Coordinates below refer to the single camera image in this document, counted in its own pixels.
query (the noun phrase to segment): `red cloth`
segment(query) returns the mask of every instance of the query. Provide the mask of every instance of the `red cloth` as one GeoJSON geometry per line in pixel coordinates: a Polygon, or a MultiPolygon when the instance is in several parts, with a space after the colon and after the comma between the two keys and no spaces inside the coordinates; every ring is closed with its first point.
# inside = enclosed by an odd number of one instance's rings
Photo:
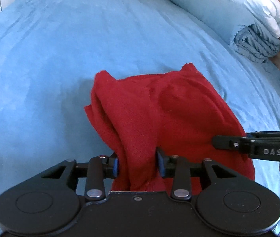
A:
{"type": "MultiPolygon", "coordinates": [[[[178,72],[124,80],[101,71],[95,76],[91,105],[85,112],[118,155],[119,176],[113,190],[170,191],[171,180],[163,180],[157,171],[156,147],[190,162],[212,158],[254,180],[254,166],[246,155],[213,148],[213,136],[245,136],[245,132],[192,63],[178,72]]],[[[198,178],[192,178],[192,188],[193,194],[201,191],[198,178]]]]}

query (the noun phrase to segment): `metal screw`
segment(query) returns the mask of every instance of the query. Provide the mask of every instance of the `metal screw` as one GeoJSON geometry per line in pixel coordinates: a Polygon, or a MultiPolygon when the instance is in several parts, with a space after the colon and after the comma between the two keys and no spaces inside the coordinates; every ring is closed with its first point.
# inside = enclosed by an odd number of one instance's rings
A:
{"type": "Polygon", "coordinates": [[[174,191],[174,195],[176,197],[184,198],[189,195],[189,191],[187,191],[185,189],[177,189],[176,191],[174,191]]]}
{"type": "Polygon", "coordinates": [[[99,198],[103,194],[103,192],[98,189],[91,189],[87,191],[86,194],[91,198],[99,198]]]}

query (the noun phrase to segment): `bed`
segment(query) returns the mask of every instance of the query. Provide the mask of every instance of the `bed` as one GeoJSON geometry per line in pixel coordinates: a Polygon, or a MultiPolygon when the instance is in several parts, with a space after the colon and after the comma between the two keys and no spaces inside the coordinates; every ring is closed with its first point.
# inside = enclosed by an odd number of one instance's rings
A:
{"type": "MultiPolygon", "coordinates": [[[[65,159],[111,154],[84,112],[97,72],[122,79],[187,62],[246,132],[280,130],[280,70],[231,50],[169,0],[14,1],[0,13],[0,194],[65,159]]],[[[280,197],[279,163],[253,163],[256,182],[280,197]]]]}

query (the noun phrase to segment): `blue bed sheet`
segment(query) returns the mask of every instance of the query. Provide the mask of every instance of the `blue bed sheet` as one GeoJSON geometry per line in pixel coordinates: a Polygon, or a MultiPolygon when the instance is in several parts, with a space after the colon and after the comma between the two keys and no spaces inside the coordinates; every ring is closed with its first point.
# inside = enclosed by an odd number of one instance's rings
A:
{"type": "MultiPolygon", "coordinates": [[[[0,13],[0,193],[65,159],[111,154],[84,112],[97,72],[121,79],[187,62],[245,131],[280,130],[275,65],[232,51],[169,0],[16,0],[0,13]]],[[[280,197],[278,162],[254,165],[280,197]]]]}

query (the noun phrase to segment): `red garment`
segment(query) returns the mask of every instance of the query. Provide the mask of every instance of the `red garment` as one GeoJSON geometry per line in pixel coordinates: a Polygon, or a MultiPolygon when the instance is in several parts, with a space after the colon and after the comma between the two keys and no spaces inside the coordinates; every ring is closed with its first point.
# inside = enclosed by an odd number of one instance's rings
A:
{"type": "MultiPolygon", "coordinates": [[[[85,112],[102,140],[118,155],[119,176],[113,190],[170,191],[171,181],[163,180],[156,167],[156,147],[190,162],[212,158],[254,180],[251,159],[211,145],[215,135],[245,136],[245,132],[192,63],[178,72],[124,80],[101,71],[95,76],[91,105],[85,112]]],[[[198,178],[192,178],[192,188],[193,194],[201,191],[198,178]]]]}

